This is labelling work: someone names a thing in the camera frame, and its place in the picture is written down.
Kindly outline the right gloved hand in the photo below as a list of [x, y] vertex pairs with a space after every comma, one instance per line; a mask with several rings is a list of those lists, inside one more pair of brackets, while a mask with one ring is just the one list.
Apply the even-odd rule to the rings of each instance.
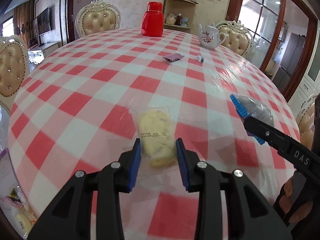
[[319, 184], [295, 171], [282, 186], [274, 210], [286, 226], [319, 226]]

